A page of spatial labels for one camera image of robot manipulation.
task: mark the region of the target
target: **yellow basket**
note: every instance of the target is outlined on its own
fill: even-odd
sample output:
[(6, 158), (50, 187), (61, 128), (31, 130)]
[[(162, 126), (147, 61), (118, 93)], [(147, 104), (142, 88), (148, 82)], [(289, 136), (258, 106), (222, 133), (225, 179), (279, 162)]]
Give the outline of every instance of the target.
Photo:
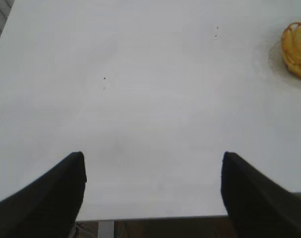
[(301, 78), (301, 22), (292, 23), (284, 30), (281, 47), (288, 70)]

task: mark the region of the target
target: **floor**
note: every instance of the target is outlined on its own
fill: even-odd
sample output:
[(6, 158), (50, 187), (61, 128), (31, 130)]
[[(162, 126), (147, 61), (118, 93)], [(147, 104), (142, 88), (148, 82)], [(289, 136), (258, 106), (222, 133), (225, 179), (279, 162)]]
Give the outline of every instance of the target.
[[(98, 222), (78, 223), (69, 238), (97, 238)], [(117, 238), (236, 238), (228, 217), (115, 221)]]

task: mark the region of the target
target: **table surface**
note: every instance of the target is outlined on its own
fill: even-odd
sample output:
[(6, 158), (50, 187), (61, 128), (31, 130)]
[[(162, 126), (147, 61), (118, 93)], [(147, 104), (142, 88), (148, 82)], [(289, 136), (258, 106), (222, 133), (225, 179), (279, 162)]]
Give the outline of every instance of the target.
[(79, 220), (224, 215), (225, 151), (301, 191), (301, 81), (279, 43), (299, 20), (301, 0), (16, 0), (0, 200), (73, 151)]

